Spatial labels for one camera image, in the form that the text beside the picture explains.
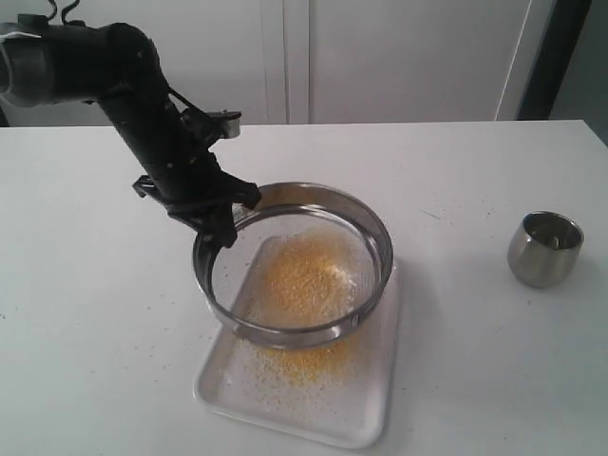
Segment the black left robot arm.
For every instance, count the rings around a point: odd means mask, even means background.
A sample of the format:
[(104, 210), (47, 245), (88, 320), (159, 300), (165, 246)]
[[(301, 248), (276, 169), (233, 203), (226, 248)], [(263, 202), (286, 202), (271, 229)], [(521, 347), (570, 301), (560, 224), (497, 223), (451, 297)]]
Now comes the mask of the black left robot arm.
[(145, 171), (136, 193), (205, 241), (231, 247), (233, 205), (252, 209), (261, 199), (210, 150), (238, 136), (240, 112), (205, 112), (186, 100), (165, 79), (153, 41), (131, 25), (52, 25), (37, 14), (2, 24), (1, 97), (16, 107), (98, 105)]

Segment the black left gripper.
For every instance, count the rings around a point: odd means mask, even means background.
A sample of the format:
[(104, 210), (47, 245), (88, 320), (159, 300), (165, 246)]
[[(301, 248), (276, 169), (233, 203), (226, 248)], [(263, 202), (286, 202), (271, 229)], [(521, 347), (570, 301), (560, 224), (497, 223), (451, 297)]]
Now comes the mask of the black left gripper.
[(175, 89), (116, 89), (102, 98), (104, 114), (168, 205), (167, 215), (204, 242), (230, 248), (238, 236), (232, 203), (255, 209), (260, 191), (255, 183), (222, 173), (210, 147), (181, 119), (186, 108), (201, 110)]

